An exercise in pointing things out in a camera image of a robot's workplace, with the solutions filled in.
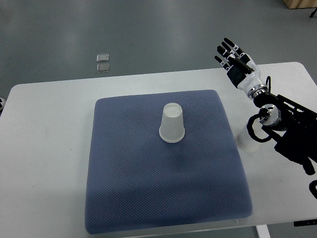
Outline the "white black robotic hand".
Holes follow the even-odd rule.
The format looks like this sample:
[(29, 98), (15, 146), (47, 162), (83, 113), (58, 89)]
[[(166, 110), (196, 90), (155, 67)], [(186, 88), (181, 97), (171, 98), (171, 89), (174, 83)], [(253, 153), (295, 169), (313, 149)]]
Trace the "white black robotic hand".
[(261, 72), (254, 60), (228, 38), (224, 38), (217, 47), (214, 58), (225, 69), (234, 87), (244, 91), (249, 99), (270, 91), (269, 79), (261, 79)]

